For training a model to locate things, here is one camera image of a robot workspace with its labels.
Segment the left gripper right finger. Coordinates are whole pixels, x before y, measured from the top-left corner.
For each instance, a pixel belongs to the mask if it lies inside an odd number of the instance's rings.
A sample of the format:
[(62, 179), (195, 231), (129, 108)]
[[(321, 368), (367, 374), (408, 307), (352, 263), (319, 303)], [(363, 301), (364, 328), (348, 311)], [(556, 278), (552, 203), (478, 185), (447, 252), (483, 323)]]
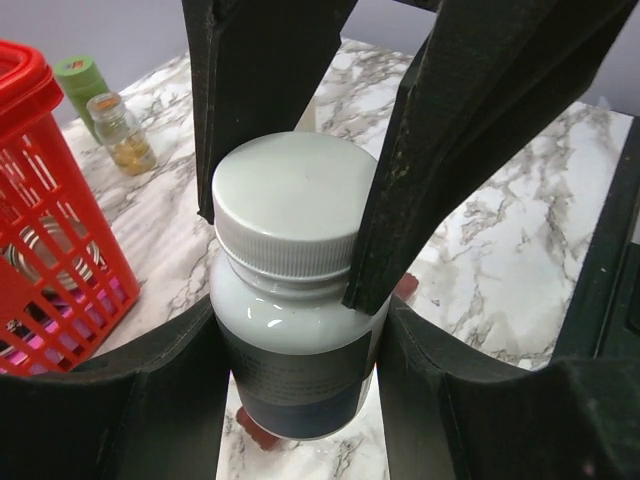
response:
[(639, 364), (567, 359), (528, 371), (393, 298), (378, 381), (394, 479), (635, 479)]

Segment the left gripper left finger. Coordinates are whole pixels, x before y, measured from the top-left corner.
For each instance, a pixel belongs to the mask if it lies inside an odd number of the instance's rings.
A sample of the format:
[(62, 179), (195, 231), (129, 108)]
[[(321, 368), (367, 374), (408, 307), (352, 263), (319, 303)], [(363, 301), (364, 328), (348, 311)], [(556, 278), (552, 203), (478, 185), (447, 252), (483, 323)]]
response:
[(1, 378), (4, 479), (213, 479), (229, 365), (208, 298), (68, 373)]

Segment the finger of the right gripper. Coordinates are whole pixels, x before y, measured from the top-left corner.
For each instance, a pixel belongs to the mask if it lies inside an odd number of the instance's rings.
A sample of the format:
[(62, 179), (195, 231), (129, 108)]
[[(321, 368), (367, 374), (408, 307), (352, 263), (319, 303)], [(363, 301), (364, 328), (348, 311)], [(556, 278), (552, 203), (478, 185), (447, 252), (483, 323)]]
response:
[(199, 214), (231, 150), (295, 128), (341, 45), (352, 1), (182, 4), (191, 62)]
[(441, 222), (591, 85), (632, 1), (443, 1), (398, 89), (345, 306), (372, 314)]

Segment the white pill bottle cap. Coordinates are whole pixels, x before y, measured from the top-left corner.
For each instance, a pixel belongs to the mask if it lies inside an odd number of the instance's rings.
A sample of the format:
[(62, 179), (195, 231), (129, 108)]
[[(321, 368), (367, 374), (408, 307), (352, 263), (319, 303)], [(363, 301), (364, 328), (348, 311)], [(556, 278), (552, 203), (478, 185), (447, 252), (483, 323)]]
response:
[(236, 263), (272, 279), (349, 271), (376, 159), (327, 134), (281, 132), (227, 154), (212, 183), (214, 227)]

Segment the white pill bottle blue label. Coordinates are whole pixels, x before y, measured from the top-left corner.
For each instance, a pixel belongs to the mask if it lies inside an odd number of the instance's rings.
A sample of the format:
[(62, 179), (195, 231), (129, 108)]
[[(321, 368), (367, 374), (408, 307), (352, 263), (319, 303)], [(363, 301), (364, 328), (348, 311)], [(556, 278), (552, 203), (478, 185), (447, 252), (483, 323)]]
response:
[(322, 281), (272, 279), (236, 263), (220, 245), (210, 300), (241, 403), (277, 437), (329, 436), (366, 399), (387, 311), (368, 315), (345, 307), (348, 273)]

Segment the dark red weekly pill organizer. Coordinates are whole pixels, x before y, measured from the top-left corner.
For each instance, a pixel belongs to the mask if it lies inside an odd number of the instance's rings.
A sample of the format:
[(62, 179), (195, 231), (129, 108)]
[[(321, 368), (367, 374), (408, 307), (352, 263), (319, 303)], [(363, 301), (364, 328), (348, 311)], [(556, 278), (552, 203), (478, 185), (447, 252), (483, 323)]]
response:
[[(413, 274), (405, 273), (396, 285), (394, 294), (406, 301), (416, 292), (418, 286), (419, 280)], [(237, 410), (235, 419), (261, 450), (271, 451), (281, 442), (279, 437), (272, 435), (255, 423), (244, 407)]]

